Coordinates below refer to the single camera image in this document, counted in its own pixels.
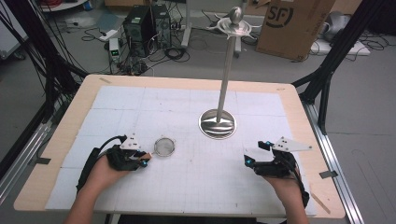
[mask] brown box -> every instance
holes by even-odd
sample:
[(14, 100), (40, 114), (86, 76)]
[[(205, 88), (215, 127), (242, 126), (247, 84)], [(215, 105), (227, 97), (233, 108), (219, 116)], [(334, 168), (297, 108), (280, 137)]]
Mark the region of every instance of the brown box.
[(132, 7), (134, 5), (149, 6), (149, 0), (105, 0), (107, 7)]
[(272, 0), (256, 50), (283, 58), (305, 59), (335, 0)]

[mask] round metal mesh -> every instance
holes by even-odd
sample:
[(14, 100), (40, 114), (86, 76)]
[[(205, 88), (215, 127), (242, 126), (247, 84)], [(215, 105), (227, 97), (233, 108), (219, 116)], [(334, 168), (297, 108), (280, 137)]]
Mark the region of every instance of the round metal mesh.
[(170, 138), (160, 138), (155, 142), (154, 151), (159, 156), (170, 156), (175, 151), (175, 143)]

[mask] person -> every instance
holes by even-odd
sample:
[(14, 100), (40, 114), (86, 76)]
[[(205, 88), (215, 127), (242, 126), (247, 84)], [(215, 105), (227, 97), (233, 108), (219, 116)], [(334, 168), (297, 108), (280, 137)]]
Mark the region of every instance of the person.
[[(92, 221), (93, 208), (101, 192), (130, 171), (116, 171), (108, 164), (106, 156), (101, 157), (93, 166), (87, 182), (78, 195), (64, 221), (64, 224), (88, 224)], [(263, 177), (276, 192), (286, 210), (288, 224), (308, 223), (300, 188), (292, 178), (280, 179)]]

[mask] sf logo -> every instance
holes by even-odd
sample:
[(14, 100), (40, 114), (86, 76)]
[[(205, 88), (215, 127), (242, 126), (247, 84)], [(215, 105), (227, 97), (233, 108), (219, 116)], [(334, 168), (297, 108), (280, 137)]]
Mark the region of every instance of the sf logo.
[(285, 27), (293, 17), (293, 8), (271, 7), (266, 25), (272, 28)]

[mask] wooden table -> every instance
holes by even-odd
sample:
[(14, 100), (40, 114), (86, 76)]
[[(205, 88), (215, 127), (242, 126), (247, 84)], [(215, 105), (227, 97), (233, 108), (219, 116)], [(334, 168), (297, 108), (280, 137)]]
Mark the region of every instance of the wooden table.
[[(42, 157), (50, 158), (48, 165), (37, 164), (30, 174), (14, 207), (22, 211), (45, 211), (57, 175), (78, 130), (91, 109), (96, 93), (102, 86), (153, 87), (188, 90), (219, 90), (219, 80), (165, 77), (117, 77), (90, 75), (85, 78), (73, 102), (49, 141)], [(300, 152), (305, 175), (315, 202), (316, 217), (343, 218), (345, 210), (330, 178), (319, 173), (327, 171), (314, 133), (295, 88), (290, 84), (230, 81), (228, 90), (277, 93), (287, 114), (290, 130), (296, 141), (313, 146), (312, 151)]]

